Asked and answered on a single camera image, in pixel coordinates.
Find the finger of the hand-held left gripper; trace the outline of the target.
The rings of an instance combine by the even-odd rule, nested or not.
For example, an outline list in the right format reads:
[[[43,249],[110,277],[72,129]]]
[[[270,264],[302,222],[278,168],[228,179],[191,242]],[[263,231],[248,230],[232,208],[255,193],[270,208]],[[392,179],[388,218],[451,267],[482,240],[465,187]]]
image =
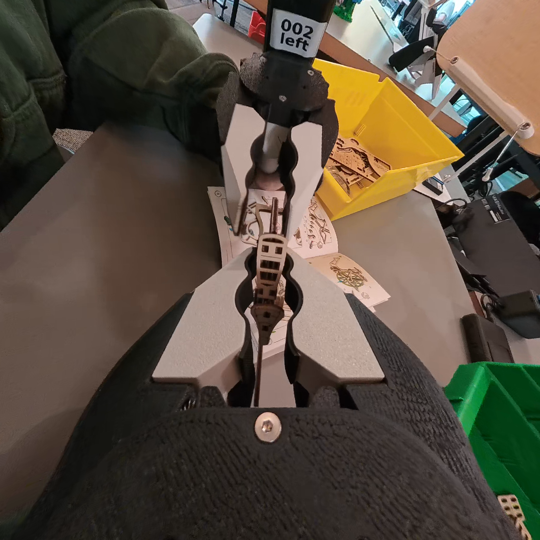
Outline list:
[[[323,174],[322,126],[305,122],[291,129],[290,170],[284,176],[286,203],[282,213],[282,233],[291,241],[299,229]]]
[[[221,146],[222,172],[228,217],[236,237],[245,219],[248,190],[258,160],[266,123],[251,106],[235,103],[225,142]]]

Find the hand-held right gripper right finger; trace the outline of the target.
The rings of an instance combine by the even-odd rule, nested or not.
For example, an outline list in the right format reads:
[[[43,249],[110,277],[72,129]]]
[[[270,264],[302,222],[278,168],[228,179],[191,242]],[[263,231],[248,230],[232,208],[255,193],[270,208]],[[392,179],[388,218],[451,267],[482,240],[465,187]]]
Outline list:
[[[294,252],[287,254],[285,369],[291,384],[380,383],[384,373],[349,296]]]

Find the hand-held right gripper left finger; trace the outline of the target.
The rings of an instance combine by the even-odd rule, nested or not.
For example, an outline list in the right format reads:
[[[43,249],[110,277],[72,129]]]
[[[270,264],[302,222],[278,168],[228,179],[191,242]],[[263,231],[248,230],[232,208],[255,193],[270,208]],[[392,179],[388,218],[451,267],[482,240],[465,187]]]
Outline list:
[[[198,286],[152,374],[154,382],[194,386],[250,385],[253,260],[248,248]]]

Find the wooden cabin piece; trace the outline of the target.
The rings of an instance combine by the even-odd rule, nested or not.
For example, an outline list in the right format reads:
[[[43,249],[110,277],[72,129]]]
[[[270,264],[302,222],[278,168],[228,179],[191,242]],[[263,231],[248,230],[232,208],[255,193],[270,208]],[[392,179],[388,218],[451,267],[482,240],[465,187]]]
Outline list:
[[[255,255],[253,302],[249,307],[254,358],[253,406],[260,404],[263,360],[285,350],[288,320],[284,272],[287,239],[275,233],[260,236]]]

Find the green plastic bin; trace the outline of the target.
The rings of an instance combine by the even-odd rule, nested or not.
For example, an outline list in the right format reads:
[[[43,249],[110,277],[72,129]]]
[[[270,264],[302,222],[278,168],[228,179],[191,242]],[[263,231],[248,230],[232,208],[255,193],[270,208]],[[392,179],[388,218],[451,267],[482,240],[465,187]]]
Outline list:
[[[539,539],[539,366],[462,365],[444,388],[496,496],[514,494]]]

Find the person's left forearm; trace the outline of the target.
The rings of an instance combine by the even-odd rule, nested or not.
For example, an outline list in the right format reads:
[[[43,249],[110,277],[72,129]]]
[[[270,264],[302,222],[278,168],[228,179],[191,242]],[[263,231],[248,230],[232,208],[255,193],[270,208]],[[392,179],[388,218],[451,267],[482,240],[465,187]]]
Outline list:
[[[210,53],[164,1],[52,1],[51,33],[67,76],[63,124],[165,130],[221,162],[215,105],[233,60]]]

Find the grey desk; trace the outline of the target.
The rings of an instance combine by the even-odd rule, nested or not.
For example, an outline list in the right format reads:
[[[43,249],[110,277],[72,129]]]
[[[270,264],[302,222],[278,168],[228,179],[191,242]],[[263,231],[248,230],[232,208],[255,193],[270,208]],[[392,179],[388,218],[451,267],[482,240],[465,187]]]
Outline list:
[[[1,232],[1,538],[56,468],[119,358],[221,264],[210,161],[167,133],[98,129]],[[390,294],[376,315],[445,386],[473,311],[431,200],[334,221]]]

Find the person's left hand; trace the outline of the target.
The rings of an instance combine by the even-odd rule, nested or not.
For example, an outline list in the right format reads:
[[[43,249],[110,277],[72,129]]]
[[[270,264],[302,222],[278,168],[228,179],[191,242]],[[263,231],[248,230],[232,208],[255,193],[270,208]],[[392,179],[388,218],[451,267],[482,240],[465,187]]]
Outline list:
[[[279,170],[268,173],[257,167],[252,183],[252,189],[263,191],[284,191]]]

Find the pile of wooden puzzle sheets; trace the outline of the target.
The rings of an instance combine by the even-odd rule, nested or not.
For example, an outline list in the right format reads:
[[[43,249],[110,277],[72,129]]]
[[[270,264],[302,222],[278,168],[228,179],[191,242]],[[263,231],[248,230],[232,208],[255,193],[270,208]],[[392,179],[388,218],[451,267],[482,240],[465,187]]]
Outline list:
[[[352,197],[352,192],[370,187],[391,171],[392,166],[364,148],[357,139],[339,134],[325,169]]]

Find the puzzle instruction booklet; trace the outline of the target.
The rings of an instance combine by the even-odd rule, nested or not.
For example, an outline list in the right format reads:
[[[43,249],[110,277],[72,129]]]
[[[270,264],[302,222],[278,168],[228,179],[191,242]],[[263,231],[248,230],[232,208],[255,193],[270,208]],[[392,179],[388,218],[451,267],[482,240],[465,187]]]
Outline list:
[[[257,245],[259,237],[259,222],[255,212],[257,206],[269,206],[275,197],[282,207],[285,200],[284,192],[249,190],[244,225],[241,234],[236,236],[227,213],[225,189],[209,186],[207,193],[217,226],[222,266],[226,266],[243,251]],[[375,312],[375,306],[389,300],[390,295],[365,269],[337,251],[336,232],[316,195],[312,197],[300,227],[289,242],[289,247],[334,285],[345,293],[353,294],[372,312]]]

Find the toy brick flower bouquet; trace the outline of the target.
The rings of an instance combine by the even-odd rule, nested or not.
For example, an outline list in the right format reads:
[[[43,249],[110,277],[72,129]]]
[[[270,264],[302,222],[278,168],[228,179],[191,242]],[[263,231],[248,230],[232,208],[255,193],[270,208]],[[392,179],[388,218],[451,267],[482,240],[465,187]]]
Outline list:
[[[335,1],[333,12],[343,21],[351,23],[355,7],[361,2],[357,0]]]

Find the yellow plastic bin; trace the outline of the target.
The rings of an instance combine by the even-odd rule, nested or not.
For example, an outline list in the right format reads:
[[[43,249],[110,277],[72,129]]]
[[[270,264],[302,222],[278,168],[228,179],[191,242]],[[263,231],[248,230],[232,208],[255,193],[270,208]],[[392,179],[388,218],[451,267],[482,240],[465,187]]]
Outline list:
[[[373,73],[320,59],[313,66],[329,84],[339,134],[391,166],[350,194],[325,170],[317,196],[332,221],[405,195],[464,156],[390,79],[380,82]]]

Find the black equipment box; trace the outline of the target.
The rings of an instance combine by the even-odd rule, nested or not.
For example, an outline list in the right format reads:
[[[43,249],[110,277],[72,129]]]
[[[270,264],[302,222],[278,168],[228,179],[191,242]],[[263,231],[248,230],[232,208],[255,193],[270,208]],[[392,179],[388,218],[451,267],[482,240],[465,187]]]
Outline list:
[[[539,293],[539,207],[506,191],[471,203],[479,227],[479,266],[499,296]]]

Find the wooden back chair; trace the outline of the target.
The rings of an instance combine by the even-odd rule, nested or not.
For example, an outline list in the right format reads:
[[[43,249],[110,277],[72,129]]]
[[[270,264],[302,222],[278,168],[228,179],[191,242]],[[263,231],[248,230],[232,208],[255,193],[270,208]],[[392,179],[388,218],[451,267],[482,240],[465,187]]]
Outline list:
[[[444,34],[436,59],[505,136],[539,156],[539,1],[475,1]]]

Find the small wooden window piece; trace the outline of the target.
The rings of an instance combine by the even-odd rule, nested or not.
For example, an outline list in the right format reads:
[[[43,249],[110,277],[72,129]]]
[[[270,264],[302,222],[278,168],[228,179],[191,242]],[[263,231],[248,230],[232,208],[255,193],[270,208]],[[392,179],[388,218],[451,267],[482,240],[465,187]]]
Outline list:
[[[518,498],[514,494],[503,494],[498,495],[497,500],[506,516],[510,518],[519,532],[521,539],[532,539],[525,525],[525,515]]]

